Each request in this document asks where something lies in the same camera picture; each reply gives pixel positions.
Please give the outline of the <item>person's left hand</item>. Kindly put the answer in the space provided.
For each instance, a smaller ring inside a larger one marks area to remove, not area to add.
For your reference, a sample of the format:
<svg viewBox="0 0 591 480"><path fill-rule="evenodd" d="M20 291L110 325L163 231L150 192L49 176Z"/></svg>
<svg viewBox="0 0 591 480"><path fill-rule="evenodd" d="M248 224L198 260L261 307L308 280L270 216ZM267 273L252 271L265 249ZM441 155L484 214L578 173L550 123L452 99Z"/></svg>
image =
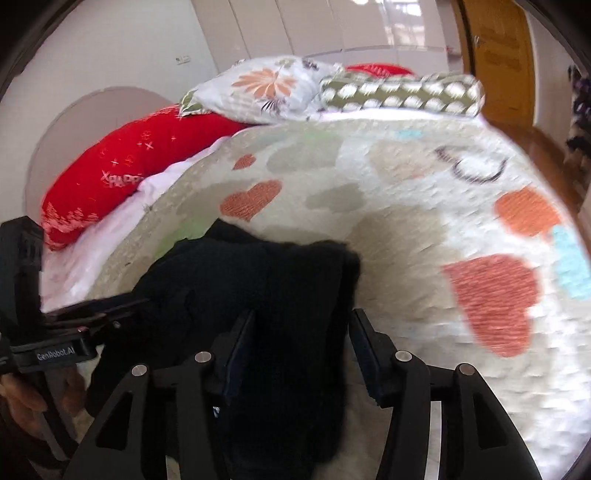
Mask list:
<svg viewBox="0 0 591 480"><path fill-rule="evenodd" d="M85 395L86 386L82 375L76 367L66 368L61 396L63 410L71 416L78 415L84 407ZM37 418L38 414L47 410L42 396L12 374L1 376L1 396L7 401L15 423L32 437L42 439L41 424Z"/></svg>

